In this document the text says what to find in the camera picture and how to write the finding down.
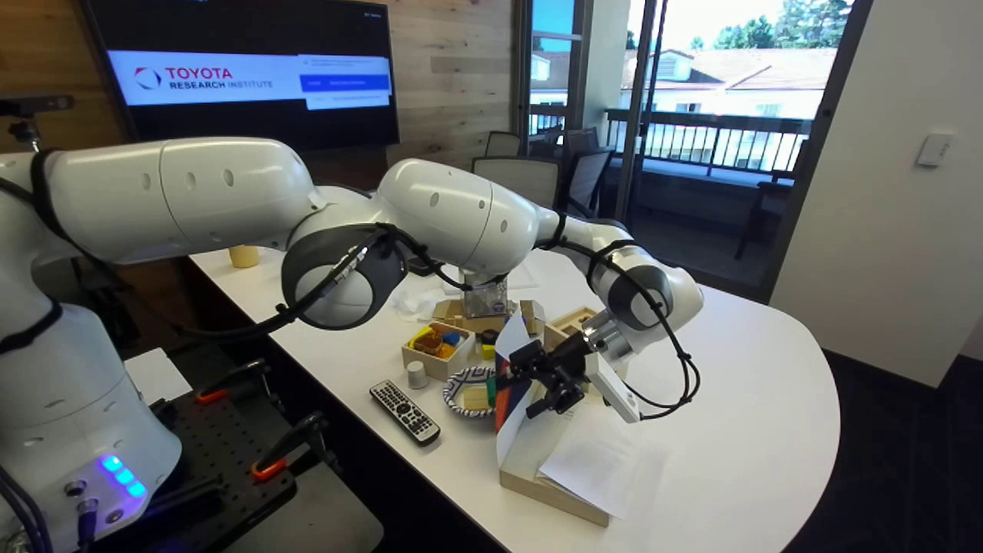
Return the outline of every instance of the blue light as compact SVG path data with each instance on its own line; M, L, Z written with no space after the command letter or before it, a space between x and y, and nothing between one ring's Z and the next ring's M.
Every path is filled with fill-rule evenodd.
M121 482L121 484L133 484L133 479L134 479L134 477L133 477L130 469L118 474L118 482Z
M110 474L121 474L124 460L118 453L110 453L110 458L102 460L102 466L110 469Z
M147 487L140 482L130 484L127 490L130 490L130 497L145 497L147 494Z

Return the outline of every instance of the remote control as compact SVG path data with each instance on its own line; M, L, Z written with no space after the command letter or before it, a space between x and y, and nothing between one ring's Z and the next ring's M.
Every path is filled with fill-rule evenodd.
M408 434L417 446L440 437L440 427L393 383L382 380L369 387L369 395Z

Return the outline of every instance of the monitor screen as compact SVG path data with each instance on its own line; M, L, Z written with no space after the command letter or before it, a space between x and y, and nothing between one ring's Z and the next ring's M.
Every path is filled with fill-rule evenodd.
M387 9L332 0L86 0L133 139L396 144Z

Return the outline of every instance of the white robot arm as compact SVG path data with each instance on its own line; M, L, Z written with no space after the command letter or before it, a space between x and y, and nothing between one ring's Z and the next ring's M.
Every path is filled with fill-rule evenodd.
M88 482L113 523L134 523L181 458L181 443L134 395L102 321L53 303L32 279L44 260L76 255L127 264L236 244L282 245L282 295L319 329L378 312L406 264L447 260L495 279L538 245L566 245L606 312L587 334L612 359L699 310L699 290L632 245L619 228L561 219L440 162L396 162L370 197L313 188L305 162L265 139L147 141L53 157L0 157L0 466L34 494L55 547L75 543ZM626 416L612 373L596 374ZM118 482L106 463L133 477ZM16 517L0 504L0 538Z

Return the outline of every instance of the bowl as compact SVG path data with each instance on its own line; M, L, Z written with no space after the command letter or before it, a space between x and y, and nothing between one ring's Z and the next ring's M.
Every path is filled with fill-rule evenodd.
M441 387L441 402L457 411L461 418L492 418L492 380L495 367L463 367L447 378Z

